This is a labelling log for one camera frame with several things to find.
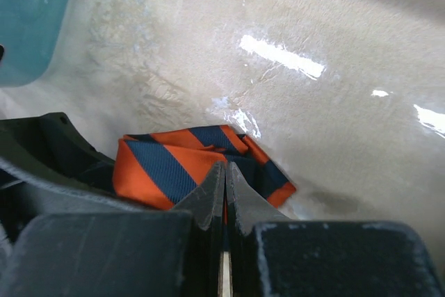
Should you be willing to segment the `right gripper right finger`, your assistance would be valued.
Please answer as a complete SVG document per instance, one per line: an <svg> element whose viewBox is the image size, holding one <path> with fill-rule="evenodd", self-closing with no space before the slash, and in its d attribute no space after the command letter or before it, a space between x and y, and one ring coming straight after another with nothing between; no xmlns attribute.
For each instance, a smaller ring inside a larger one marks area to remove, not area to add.
<svg viewBox="0 0 445 297"><path fill-rule="evenodd" d="M292 220L226 169L235 296L443 296L419 235L393 221Z"/></svg>

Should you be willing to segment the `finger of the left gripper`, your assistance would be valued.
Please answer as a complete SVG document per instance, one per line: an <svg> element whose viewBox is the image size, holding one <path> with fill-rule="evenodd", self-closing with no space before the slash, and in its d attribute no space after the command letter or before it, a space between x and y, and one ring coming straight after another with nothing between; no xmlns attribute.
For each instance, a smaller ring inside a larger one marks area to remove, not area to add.
<svg viewBox="0 0 445 297"><path fill-rule="evenodd" d="M1 159L1 212L19 227L44 214L140 212L146 208L79 183L59 184L33 176Z"/></svg>
<svg viewBox="0 0 445 297"><path fill-rule="evenodd" d="M2 120L1 159L59 184L114 192L114 160L98 152L64 113Z"/></svg>

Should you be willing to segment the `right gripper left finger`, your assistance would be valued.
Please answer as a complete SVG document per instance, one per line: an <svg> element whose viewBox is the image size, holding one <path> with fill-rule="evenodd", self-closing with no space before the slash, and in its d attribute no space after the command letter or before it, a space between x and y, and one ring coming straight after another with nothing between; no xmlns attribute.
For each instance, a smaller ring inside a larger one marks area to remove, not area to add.
<svg viewBox="0 0 445 297"><path fill-rule="evenodd" d="M2 296L219 296L225 165L167 211L100 193L1 187Z"/></svg>

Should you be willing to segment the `orange navy striped tie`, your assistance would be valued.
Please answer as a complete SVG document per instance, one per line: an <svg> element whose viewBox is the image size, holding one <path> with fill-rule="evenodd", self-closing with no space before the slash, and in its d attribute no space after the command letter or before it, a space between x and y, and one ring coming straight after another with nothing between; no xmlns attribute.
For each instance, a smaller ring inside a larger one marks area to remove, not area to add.
<svg viewBox="0 0 445 297"><path fill-rule="evenodd" d="M113 188L121 197L169 210L219 161L235 163L248 185L275 208L296 192L255 141L229 125L123 136L118 141Z"/></svg>

